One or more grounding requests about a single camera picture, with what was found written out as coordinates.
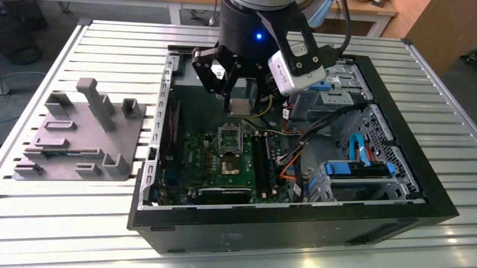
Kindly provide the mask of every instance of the robotic arm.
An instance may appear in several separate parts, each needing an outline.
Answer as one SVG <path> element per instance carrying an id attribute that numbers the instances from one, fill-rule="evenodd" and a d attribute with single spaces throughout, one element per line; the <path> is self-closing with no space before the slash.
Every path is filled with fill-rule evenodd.
<path id="1" fill-rule="evenodd" d="M 318 16 L 328 14 L 330 1 Z M 223 97 L 225 112 L 230 112 L 237 80 L 254 80 L 251 112 L 257 113 L 265 96 L 289 97 L 325 79 L 325 68 L 336 64 L 340 49 L 318 47 L 294 0 L 222 0 L 221 14 L 218 43 L 213 49 L 194 49 L 193 67 L 206 91 Z M 289 32 L 300 35 L 288 38 Z M 222 79 L 211 70 L 214 60 L 225 68 Z"/>

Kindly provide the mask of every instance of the metal slotted table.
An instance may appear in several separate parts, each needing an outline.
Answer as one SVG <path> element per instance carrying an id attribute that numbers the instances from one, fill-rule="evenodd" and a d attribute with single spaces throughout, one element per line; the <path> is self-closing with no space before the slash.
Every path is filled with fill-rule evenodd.
<path id="1" fill-rule="evenodd" d="M 460 216 L 368 246 L 159 255 L 126 229 L 135 175 L 146 159 L 169 45 L 211 46 L 218 31 L 195 26 L 92 21 L 76 27 L 0 149 L 0 266 L 95 267 L 468 267 L 477 264 L 476 125 L 413 46 L 354 37 L 348 52 L 372 58 Z M 344 38 L 317 35 L 320 45 Z M 147 104 L 131 179 L 15 181 L 51 92 L 76 102 L 80 77 L 99 81 L 111 102 Z"/>

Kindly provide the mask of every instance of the floor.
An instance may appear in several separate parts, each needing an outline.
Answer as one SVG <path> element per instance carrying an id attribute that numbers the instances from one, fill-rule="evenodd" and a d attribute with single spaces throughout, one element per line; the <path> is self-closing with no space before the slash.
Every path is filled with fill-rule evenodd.
<path id="1" fill-rule="evenodd" d="M 0 76 L 18 71 L 47 72 L 63 48 L 63 45 L 74 31 L 79 18 L 95 18 L 98 20 L 133 21 L 151 23 L 170 23 L 170 15 L 166 8 L 106 6 L 101 4 L 71 3 L 70 13 L 62 13 L 58 3 L 40 2 L 42 11 L 48 21 L 48 27 L 34 33 L 38 45 L 43 52 L 42 59 L 28 65 L 12 65 L 0 55 Z M 186 25 L 205 25 L 213 11 L 199 15 L 205 20 L 193 20 L 187 11 L 182 13 L 182 21 Z M 15 125 L 15 120 L 3 122 L 6 119 L 18 117 L 34 95 L 43 76 L 39 74 L 18 75 L 6 78 L 8 86 L 14 89 L 11 98 L 0 97 L 0 144 L 6 140 Z M 457 61 L 449 72 L 443 76 L 443 81 L 453 92 L 457 101 L 477 121 L 477 68 L 468 66 L 463 60 Z"/>
<path id="2" fill-rule="evenodd" d="M 19 71 L 38 71 L 47 73 L 58 54 L 70 38 L 70 35 L 80 18 L 96 20 L 131 21 L 149 23 L 171 23 L 170 13 L 166 8 L 114 6 L 103 4 L 70 4 L 70 13 L 62 13 L 59 5 L 52 1 L 39 1 L 48 27 L 34 32 L 36 44 L 42 50 L 42 58 L 28 65 L 14 65 L 0 54 L 0 76 Z M 186 10 L 182 11 L 182 23 L 185 25 L 203 26 L 213 16 L 213 11 L 198 15 L 203 20 L 193 20 Z M 0 145 L 15 125 L 15 120 L 6 119 L 20 116 L 43 76 L 39 74 L 23 74 L 6 78 L 10 88 L 14 89 L 11 98 L 3 98 L 0 94 Z"/>

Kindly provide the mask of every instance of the white sticker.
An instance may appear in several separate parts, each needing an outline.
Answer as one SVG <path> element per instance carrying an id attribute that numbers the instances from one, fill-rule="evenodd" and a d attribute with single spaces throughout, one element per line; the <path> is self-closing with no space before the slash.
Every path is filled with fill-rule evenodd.
<path id="1" fill-rule="evenodd" d="M 217 75 L 217 78 L 222 79 L 225 75 L 225 68 L 221 65 L 213 65 L 210 69 L 213 73 Z"/>
<path id="2" fill-rule="evenodd" d="M 308 49 L 305 43 L 302 42 L 292 45 L 290 48 L 292 48 L 293 55 L 296 55 L 297 57 L 308 54 Z"/>
<path id="3" fill-rule="evenodd" d="M 284 115 L 284 119 L 289 120 L 289 118 L 290 118 L 290 110 L 289 109 L 284 109 L 282 110 L 282 115 Z"/>
<path id="4" fill-rule="evenodd" d="M 326 80 L 330 82 L 330 83 L 340 83 L 340 79 L 337 77 L 328 77 Z"/>
<path id="5" fill-rule="evenodd" d="M 293 191 L 296 192 L 296 194 L 298 196 L 301 196 L 301 188 L 300 188 L 300 186 L 297 184 L 293 186 Z"/>

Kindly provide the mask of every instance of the ram slot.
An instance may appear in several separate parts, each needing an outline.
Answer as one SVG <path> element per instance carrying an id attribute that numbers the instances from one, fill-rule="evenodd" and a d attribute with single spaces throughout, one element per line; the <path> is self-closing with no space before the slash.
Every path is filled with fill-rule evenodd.
<path id="1" fill-rule="evenodd" d="M 253 137 L 253 162 L 255 170 L 257 196 L 260 198 L 268 198 L 268 188 L 264 180 L 264 178 L 268 177 L 265 170 L 266 163 L 262 161 L 261 137 L 258 134 Z"/>
<path id="2" fill-rule="evenodd" d="M 272 142 L 270 137 L 268 135 L 262 136 L 264 143 L 266 145 L 266 164 L 268 164 L 268 179 L 269 179 L 269 191 L 272 194 L 277 194 L 277 181 L 276 181 L 276 164 L 274 164 L 274 156 L 272 152 Z"/>

